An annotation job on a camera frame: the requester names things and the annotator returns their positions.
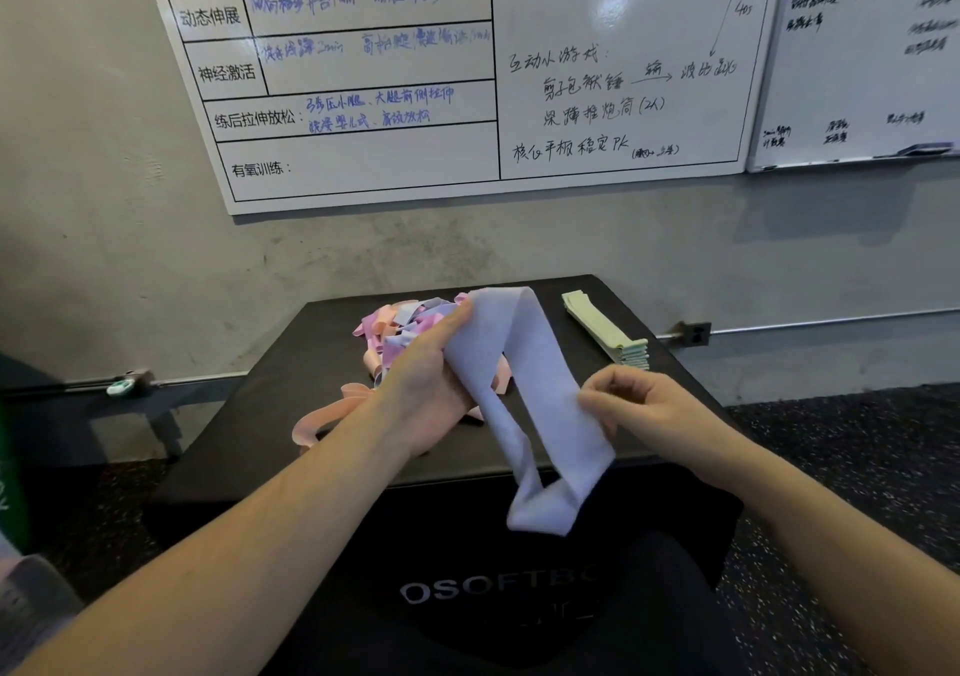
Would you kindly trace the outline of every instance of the green object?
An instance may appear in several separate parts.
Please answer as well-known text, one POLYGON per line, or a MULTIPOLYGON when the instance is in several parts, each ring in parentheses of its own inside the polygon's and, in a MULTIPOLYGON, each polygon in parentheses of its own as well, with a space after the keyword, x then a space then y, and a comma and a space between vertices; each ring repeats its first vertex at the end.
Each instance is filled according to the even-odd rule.
POLYGON ((27 500, 20 486, 17 460, 7 438, 0 410, 0 530, 21 552, 30 548, 30 518, 27 500))

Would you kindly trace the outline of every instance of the pink resistance band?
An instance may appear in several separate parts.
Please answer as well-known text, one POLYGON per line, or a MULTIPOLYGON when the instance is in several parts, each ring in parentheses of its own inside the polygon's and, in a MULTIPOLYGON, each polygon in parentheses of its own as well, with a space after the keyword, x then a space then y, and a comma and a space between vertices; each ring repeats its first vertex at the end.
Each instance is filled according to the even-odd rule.
MULTIPOLYGON (((377 391, 380 382, 407 346, 449 315, 466 297, 466 293, 457 294, 453 302, 440 298, 427 301, 409 299, 387 304, 363 318, 353 335, 366 338, 363 361, 373 378, 373 388, 363 383, 347 383, 340 389, 342 400, 308 413, 298 420, 294 426, 293 440, 301 447, 301 452, 317 444, 317 434, 320 431, 351 415, 365 403, 377 391)), ((507 358, 500 355, 490 387, 498 396, 503 396, 510 385, 511 377, 507 358)), ((472 408, 466 415, 483 421, 479 407, 472 408)))

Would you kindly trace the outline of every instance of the black speckled floor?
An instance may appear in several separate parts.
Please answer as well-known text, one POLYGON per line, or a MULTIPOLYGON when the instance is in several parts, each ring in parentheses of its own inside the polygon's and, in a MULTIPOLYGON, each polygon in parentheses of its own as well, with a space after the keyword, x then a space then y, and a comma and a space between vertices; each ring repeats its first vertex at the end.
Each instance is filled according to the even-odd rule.
MULTIPOLYGON (((744 405, 730 414, 764 446, 960 572, 960 384, 744 405)), ((139 507, 165 469, 113 464, 26 481, 42 550, 84 600, 160 551, 139 507)), ((752 673, 869 672, 749 516, 718 596, 752 673)))

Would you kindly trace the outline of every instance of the gray wall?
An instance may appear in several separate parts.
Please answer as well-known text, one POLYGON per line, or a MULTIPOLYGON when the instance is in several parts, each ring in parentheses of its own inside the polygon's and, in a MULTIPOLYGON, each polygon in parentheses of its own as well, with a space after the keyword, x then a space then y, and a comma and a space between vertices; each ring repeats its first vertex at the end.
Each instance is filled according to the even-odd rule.
MULTIPOLYGON (((234 222, 154 0, 4 5, 5 385, 245 370, 311 300, 581 273, 655 331, 960 305, 953 161, 234 222)), ((682 357, 724 403, 802 398, 960 379, 960 332, 871 324, 682 357)))

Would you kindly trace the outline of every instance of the black pants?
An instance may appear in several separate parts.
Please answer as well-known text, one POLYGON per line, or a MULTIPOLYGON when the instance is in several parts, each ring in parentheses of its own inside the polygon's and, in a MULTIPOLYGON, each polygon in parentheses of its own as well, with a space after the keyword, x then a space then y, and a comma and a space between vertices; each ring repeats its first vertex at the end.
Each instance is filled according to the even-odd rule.
POLYGON ((619 557, 597 617, 546 663, 495 665, 342 599, 314 598, 263 674, 618 676, 746 674, 697 565, 670 536, 648 532, 619 557))

